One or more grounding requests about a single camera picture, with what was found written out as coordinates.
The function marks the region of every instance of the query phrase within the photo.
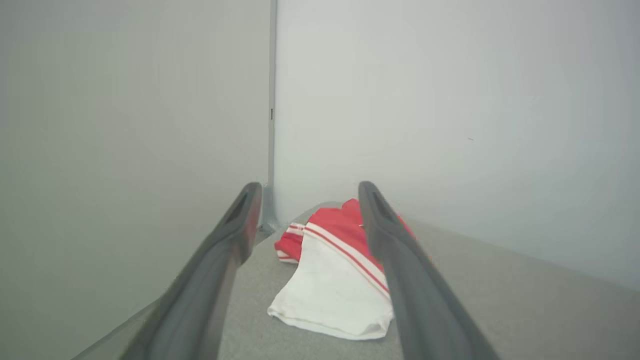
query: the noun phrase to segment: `folded garment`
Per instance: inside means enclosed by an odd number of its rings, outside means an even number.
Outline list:
[[[267,310],[287,325],[349,340],[386,335],[393,309],[382,266],[371,256],[357,200],[291,224],[275,244],[299,263]]]

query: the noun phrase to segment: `white wall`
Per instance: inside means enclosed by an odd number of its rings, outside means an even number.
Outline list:
[[[407,217],[640,289],[638,1],[280,0],[281,220]]]
[[[3,1],[0,357],[70,359],[155,300],[266,181],[268,102],[268,1]]]

